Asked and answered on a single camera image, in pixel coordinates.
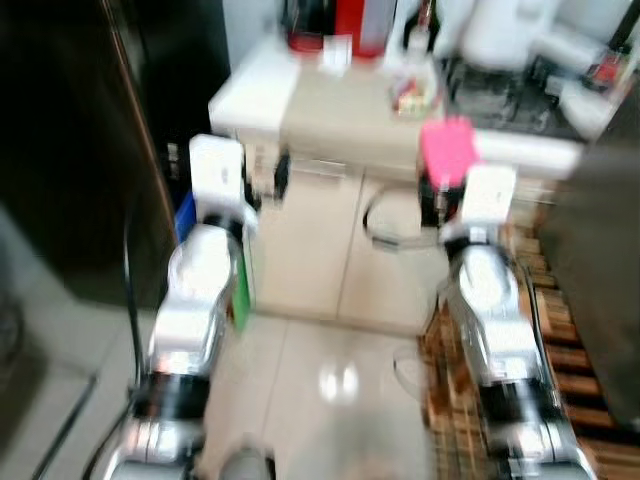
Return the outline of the pink box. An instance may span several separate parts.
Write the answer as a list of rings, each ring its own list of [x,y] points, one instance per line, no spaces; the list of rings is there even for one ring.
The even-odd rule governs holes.
[[[474,125],[467,116],[422,124],[419,150],[422,175],[436,191],[463,186],[468,169],[479,161]]]

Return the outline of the grey fridge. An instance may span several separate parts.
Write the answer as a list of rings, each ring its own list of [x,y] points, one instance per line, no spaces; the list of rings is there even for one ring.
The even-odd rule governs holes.
[[[609,415],[640,429],[640,88],[559,183],[544,252],[593,365]]]

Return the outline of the beige kitchen cabinet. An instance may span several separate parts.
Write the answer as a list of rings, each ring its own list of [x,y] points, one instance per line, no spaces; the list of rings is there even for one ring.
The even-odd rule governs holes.
[[[445,274],[442,252],[379,250],[366,227],[419,228],[419,119],[392,108],[398,67],[324,72],[275,35],[261,38],[209,105],[212,128],[246,148],[265,189],[276,160],[291,174],[262,207],[256,247],[261,314],[416,337]]]

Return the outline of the green cutting board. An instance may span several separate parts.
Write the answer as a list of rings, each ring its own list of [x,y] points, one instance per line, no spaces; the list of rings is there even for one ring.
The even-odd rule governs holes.
[[[236,262],[236,288],[232,296],[232,323],[237,332],[247,328],[253,311],[253,285],[250,260],[241,255]]]

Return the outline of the black dish rack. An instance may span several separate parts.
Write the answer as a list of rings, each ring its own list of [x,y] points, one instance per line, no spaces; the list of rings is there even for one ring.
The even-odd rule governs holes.
[[[545,58],[507,72],[484,70],[453,56],[442,61],[442,73],[449,113],[467,116],[477,129],[584,140],[561,111],[564,87],[580,86],[581,79]]]

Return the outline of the dark red pot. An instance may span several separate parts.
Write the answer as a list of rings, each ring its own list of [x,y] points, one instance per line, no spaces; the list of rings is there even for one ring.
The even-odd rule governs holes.
[[[294,52],[323,50],[326,36],[333,35],[338,0],[282,0],[285,45]]]

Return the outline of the red canister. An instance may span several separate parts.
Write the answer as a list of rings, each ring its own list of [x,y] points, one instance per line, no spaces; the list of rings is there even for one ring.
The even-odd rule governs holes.
[[[387,50],[398,0],[335,0],[334,35],[347,37],[352,54],[378,59]]]

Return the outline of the white kitchen appliance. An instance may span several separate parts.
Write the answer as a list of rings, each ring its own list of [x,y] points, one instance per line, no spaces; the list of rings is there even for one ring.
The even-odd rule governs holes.
[[[561,0],[474,0],[456,50],[471,67],[518,72],[544,59],[572,73],[588,72],[608,47],[558,27]]]

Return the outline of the wooden slatted rack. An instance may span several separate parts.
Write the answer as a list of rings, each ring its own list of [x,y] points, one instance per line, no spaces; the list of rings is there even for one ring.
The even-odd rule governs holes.
[[[513,242],[517,260],[531,271],[550,369],[590,465],[600,480],[640,480],[637,435],[618,425],[605,408],[602,385],[541,253],[538,233],[517,227]],[[431,315],[420,352],[426,380],[422,413],[434,444],[435,480],[483,480],[479,401],[468,379],[461,339],[444,305]]]

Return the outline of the dark tall cabinet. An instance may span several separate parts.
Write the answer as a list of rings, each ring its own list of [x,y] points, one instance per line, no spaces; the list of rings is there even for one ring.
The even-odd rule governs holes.
[[[159,303],[229,74],[223,0],[0,0],[0,206],[74,296]]]

